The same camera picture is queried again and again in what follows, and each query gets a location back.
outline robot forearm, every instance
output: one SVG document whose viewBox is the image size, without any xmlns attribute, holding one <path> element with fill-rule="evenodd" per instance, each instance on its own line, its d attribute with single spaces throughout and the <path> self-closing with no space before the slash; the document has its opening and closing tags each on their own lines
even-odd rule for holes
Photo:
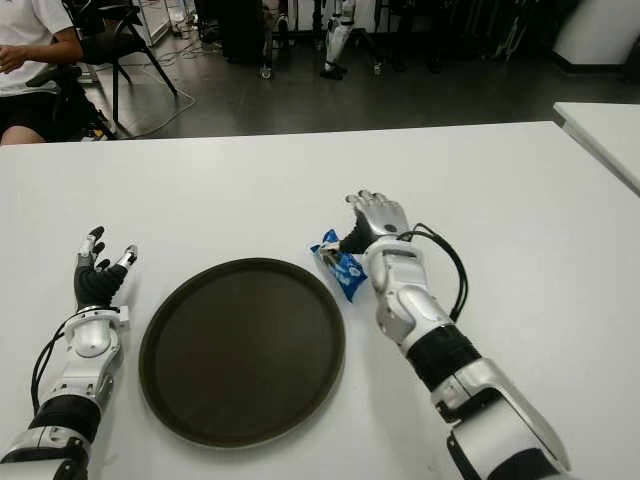
<svg viewBox="0 0 640 480">
<path fill-rule="evenodd" d="M 429 293 L 420 250 L 391 238 L 363 257 L 379 301 L 377 322 L 444 420 L 455 422 L 447 446 L 465 480 L 565 474 L 569 460 L 551 426 Z"/>
<path fill-rule="evenodd" d="M 2 478 L 84 478 L 120 364 L 118 330 L 127 322 L 126 307 L 88 308 L 67 321 L 65 369 L 0 461 Z M 46 476 L 49 469 L 62 476 Z"/>
</svg>

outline black shorts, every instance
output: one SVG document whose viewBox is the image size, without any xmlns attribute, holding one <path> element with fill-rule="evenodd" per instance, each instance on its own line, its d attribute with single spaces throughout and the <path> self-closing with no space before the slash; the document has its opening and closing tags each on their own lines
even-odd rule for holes
<svg viewBox="0 0 640 480">
<path fill-rule="evenodd" d="M 47 92 L 0 97 L 0 136 L 19 126 L 30 128 L 47 142 L 65 140 L 59 122 L 53 121 L 56 98 Z"/>
</svg>

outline white wall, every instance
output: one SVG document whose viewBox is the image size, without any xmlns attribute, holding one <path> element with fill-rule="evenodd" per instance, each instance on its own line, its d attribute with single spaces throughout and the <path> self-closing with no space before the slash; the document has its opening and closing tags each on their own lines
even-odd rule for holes
<svg viewBox="0 0 640 480">
<path fill-rule="evenodd" d="M 573 64 L 620 64 L 638 35 L 640 0 L 584 0 L 553 49 Z"/>
</svg>

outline black cable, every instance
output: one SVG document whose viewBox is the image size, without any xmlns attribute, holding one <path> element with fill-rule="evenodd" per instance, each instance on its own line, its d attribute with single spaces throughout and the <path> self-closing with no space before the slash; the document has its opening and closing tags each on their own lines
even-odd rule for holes
<svg viewBox="0 0 640 480">
<path fill-rule="evenodd" d="M 47 364 L 51 359 L 51 355 L 53 354 L 53 347 L 56 342 L 64 337 L 62 330 L 64 329 L 67 322 L 75 316 L 72 315 L 67 318 L 62 325 L 58 327 L 56 333 L 53 335 L 51 340 L 44 346 L 38 359 L 36 360 L 35 365 L 33 366 L 33 373 L 31 374 L 31 403 L 33 405 L 33 414 L 37 415 L 38 410 L 40 410 L 40 400 L 38 399 L 38 389 L 40 387 L 40 380 L 42 379 L 42 375 L 44 375 L 44 371 L 47 368 Z"/>
<path fill-rule="evenodd" d="M 426 231 L 420 231 L 418 230 L 418 228 L 422 228 Z M 460 259 L 458 253 L 449 244 L 449 242 L 447 242 L 443 237 L 438 235 L 435 231 L 433 231 L 423 223 L 417 223 L 413 230 L 398 235 L 397 239 L 411 242 L 413 241 L 413 237 L 416 235 L 419 237 L 428 238 L 436 245 L 438 245 L 442 250 L 445 251 L 447 255 L 449 255 L 449 258 L 451 258 L 456 267 L 456 270 L 458 272 L 458 296 L 456 297 L 456 301 L 451 308 L 451 313 L 449 314 L 451 320 L 456 322 L 458 320 L 458 317 L 462 313 L 462 309 L 464 308 L 467 302 L 467 297 L 469 295 L 469 280 L 467 278 L 467 272 L 464 268 L 464 264 L 462 263 L 462 260 Z"/>
</svg>

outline floor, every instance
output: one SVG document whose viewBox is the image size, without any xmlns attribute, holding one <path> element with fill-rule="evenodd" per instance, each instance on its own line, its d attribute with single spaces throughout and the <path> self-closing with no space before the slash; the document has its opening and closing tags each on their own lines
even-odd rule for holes
<svg viewBox="0 0 640 480">
<path fill-rule="evenodd" d="M 185 47 L 182 55 L 172 54 Z M 203 50 L 195 36 L 167 36 L 157 55 L 166 60 L 175 85 L 193 100 L 182 94 L 174 99 L 156 81 L 153 68 L 141 66 L 143 57 L 125 59 L 123 63 L 133 65 L 127 67 L 133 85 L 120 82 L 122 138 L 554 120 L 557 101 L 640 103 L 640 87 L 622 83 L 614 74 L 569 75 L 543 58 L 516 58 L 508 64 L 449 61 L 434 75 L 416 56 L 408 59 L 406 73 L 385 66 L 381 76 L 374 76 L 364 45 L 351 44 L 341 62 L 349 73 L 336 82 L 318 76 L 322 54 L 310 44 L 278 55 L 272 80 L 261 80 L 255 66 L 227 63 L 218 49 Z M 111 72 L 99 73 L 102 88 L 89 89 L 89 96 L 109 115 Z M 176 113 L 180 115 L 158 129 Z"/>
</svg>

